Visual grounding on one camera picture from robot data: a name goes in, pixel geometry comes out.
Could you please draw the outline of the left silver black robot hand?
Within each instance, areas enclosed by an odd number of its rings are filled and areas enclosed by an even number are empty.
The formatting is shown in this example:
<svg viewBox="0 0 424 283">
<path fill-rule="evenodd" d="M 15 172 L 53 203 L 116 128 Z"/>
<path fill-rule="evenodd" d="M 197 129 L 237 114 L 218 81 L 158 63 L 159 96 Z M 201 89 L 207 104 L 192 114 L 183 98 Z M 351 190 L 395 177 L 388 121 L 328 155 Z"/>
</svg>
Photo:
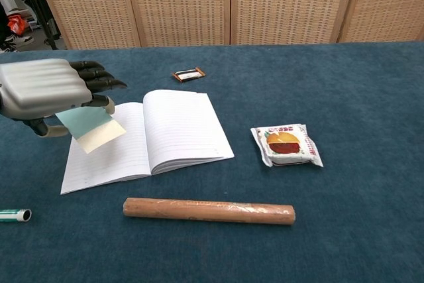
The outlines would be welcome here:
<svg viewBox="0 0 424 283">
<path fill-rule="evenodd" d="M 115 103 L 101 93 L 126 87 L 95 61 L 49 58 L 1 64 L 1 115 L 41 138 L 62 137 L 69 130 L 48 125 L 46 118 L 76 107 L 100 107 L 111 115 Z"/>
</svg>

